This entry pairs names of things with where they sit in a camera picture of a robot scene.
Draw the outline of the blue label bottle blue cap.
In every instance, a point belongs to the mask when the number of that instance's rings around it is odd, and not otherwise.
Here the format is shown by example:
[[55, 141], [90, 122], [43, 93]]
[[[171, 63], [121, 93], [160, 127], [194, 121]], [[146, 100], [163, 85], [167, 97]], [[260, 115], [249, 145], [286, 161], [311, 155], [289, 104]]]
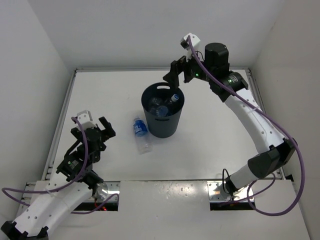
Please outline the blue label bottle blue cap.
[[155, 109], [155, 115], [159, 118], [164, 118], [167, 116], [169, 109], [165, 105], [159, 105]]

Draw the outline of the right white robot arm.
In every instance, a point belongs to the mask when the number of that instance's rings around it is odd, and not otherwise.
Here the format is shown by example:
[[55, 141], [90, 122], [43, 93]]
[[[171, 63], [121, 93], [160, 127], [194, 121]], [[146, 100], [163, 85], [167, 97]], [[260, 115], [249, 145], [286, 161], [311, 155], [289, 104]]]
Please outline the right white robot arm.
[[258, 113], [248, 83], [238, 72], [230, 70], [229, 51], [222, 43], [209, 43], [205, 46], [205, 59], [202, 64], [219, 83], [215, 83], [200, 68], [195, 57], [183, 56], [170, 64], [170, 71], [163, 80], [175, 89], [179, 87], [179, 74], [184, 74], [184, 82], [193, 78], [209, 83], [211, 91], [238, 117], [257, 150], [257, 155], [247, 164], [228, 176], [224, 191], [229, 195], [251, 182], [263, 179], [285, 165], [294, 152], [291, 140], [279, 132], [272, 123]]

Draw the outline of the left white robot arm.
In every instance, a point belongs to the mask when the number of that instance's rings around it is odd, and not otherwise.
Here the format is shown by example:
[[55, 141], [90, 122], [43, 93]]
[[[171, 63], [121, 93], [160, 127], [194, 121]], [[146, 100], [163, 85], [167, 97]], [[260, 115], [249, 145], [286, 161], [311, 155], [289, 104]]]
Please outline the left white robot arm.
[[63, 160], [53, 172], [43, 190], [34, 190], [37, 197], [14, 220], [5, 221], [0, 230], [10, 240], [47, 240], [58, 225], [89, 198], [104, 208], [119, 194], [110, 193], [107, 184], [93, 170], [93, 164], [106, 150], [105, 142], [116, 133], [105, 117], [98, 119], [103, 129], [93, 123], [88, 113], [72, 117], [77, 125], [71, 129], [76, 142], [66, 151]]

